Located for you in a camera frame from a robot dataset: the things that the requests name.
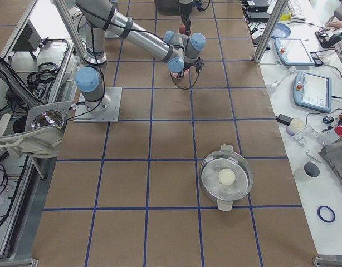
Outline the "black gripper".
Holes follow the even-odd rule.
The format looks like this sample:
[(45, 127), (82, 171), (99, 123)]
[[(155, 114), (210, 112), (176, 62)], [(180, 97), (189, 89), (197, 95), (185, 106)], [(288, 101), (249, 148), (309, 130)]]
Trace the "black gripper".
[(183, 22), (183, 34), (190, 35), (191, 34), (191, 20), (189, 13), (182, 13), (181, 19)]
[(195, 62), (193, 62), (193, 63), (185, 63), (184, 64), (184, 68), (183, 68), (183, 70), (184, 71), (186, 71), (186, 70), (188, 70), (188, 69), (190, 69), (191, 67), (195, 67), (196, 66), (196, 63)]

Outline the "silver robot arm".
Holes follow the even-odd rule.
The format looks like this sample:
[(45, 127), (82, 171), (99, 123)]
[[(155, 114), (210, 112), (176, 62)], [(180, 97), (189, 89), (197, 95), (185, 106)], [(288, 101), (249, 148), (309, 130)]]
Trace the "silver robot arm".
[(76, 1), (76, 6), (86, 19), (86, 65), (77, 72), (75, 81), (88, 113), (105, 111), (109, 102), (102, 71), (107, 59), (104, 50), (107, 31), (166, 63), (171, 78), (182, 78), (191, 67), (197, 73), (203, 68), (199, 54), (206, 38), (201, 33), (166, 31), (161, 38), (120, 13), (111, 1)]
[(192, 8), (192, 0), (179, 0), (179, 12), (182, 20), (182, 24), (179, 27), (179, 33), (190, 36), (191, 34), (191, 20), (189, 18)]

